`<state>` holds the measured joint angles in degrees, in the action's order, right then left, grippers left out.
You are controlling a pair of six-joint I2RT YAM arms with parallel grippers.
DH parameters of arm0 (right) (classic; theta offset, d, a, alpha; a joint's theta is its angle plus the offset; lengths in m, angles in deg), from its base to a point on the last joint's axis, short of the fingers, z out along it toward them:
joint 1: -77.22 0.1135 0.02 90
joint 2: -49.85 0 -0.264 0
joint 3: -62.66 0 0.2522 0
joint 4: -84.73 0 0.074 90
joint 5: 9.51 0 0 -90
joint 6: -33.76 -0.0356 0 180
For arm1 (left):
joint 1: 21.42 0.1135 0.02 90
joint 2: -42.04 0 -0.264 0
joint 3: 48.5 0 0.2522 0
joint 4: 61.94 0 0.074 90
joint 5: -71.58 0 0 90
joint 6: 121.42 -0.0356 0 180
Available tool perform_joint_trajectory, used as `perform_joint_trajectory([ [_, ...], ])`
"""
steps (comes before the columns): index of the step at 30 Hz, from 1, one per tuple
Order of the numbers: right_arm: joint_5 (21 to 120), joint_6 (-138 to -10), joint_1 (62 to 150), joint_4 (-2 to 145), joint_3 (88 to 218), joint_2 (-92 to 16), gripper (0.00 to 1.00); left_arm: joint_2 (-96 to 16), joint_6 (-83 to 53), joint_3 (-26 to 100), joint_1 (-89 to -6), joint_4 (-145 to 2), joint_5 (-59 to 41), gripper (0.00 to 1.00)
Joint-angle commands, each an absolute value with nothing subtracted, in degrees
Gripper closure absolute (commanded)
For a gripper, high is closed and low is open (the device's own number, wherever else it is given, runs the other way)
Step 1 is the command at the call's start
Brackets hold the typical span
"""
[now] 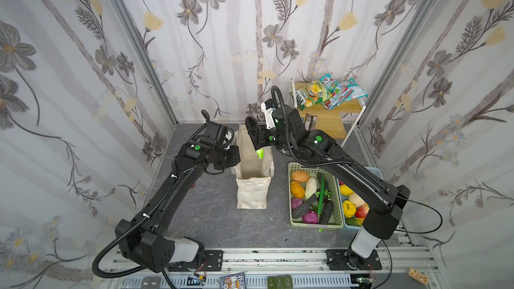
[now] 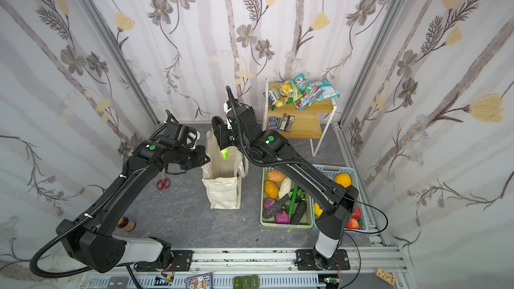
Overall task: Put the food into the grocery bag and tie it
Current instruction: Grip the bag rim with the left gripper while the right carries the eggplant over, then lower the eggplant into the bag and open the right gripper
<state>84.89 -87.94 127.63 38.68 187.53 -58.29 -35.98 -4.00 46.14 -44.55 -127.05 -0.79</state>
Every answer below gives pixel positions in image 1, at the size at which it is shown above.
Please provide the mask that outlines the cream canvas grocery bag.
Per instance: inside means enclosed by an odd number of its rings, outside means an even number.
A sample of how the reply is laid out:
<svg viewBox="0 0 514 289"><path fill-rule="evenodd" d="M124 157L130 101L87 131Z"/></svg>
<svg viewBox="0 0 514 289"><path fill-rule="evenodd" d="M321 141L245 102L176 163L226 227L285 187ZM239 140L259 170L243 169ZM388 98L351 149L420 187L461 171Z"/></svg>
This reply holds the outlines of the cream canvas grocery bag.
<svg viewBox="0 0 514 289"><path fill-rule="evenodd" d="M272 149L264 147L264 159L259 159L243 124L235 133L235 144L240 152L240 162L231 168L238 186L236 207L239 210L265 210L275 169Z"/></svg>

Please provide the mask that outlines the beige pear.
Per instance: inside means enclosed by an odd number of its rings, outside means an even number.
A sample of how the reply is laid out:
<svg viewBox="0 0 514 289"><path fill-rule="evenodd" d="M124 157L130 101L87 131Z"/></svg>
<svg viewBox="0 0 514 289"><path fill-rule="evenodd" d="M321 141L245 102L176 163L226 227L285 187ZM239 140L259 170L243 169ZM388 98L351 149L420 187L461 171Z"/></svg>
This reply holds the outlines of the beige pear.
<svg viewBox="0 0 514 289"><path fill-rule="evenodd" d="M366 202L356 193L351 193L348 196L348 200L353 203L354 206L360 208L361 206L366 205Z"/></svg>

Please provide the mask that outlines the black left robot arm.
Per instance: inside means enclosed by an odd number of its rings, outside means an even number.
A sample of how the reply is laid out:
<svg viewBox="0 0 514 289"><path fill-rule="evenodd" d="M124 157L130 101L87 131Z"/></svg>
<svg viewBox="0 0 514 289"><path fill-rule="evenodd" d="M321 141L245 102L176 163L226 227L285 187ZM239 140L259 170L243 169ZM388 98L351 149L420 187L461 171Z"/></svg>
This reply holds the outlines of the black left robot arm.
<svg viewBox="0 0 514 289"><path fill-rule="evenodd" d="M170 174L148 204L132 220L118 223L116 239L93 260L93 273L100 278L121 278L144 269L163 273L175 264L188 268L202 266L206 261L203 243L165 234L187 192L208 172L209 166L214 167L212 174L217 175L240 162L239 148L233 140L232 128L206 121L182 145L171 162ZM101 270L101 260L115 248L137 267L122 272Z"/></svg>

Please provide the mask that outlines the purple onion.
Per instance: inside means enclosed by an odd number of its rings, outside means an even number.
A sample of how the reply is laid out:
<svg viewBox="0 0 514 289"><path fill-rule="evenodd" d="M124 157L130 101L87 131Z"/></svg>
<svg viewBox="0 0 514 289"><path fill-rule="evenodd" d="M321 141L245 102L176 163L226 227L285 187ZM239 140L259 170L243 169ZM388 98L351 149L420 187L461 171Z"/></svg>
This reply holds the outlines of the purple onion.
<svg viewBox="0 0 514 289"><path fill-rule="evenodd" d="M290 201L290 208L292 211L296 210L298 207L300 207L303 204L303 200L299 198L292 198Z"/></svg>

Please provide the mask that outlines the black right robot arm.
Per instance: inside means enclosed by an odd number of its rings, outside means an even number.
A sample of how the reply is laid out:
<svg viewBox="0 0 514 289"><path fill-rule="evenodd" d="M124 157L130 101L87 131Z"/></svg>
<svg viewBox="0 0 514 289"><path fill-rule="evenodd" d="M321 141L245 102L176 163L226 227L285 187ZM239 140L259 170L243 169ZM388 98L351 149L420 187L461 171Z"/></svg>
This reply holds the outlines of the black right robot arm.
<svg viewBox="0 0 514 289"><path fill-rule="evenodd" d="M369 206L350 246L350 254L369 258L382 240L390 239L400 223L410 191L381 180L349 156L326 132L308 131L295 108L272 111L272 126L248 116L245 125L256 150L274 146L303 167L320 168L344 182Z"/></svg>

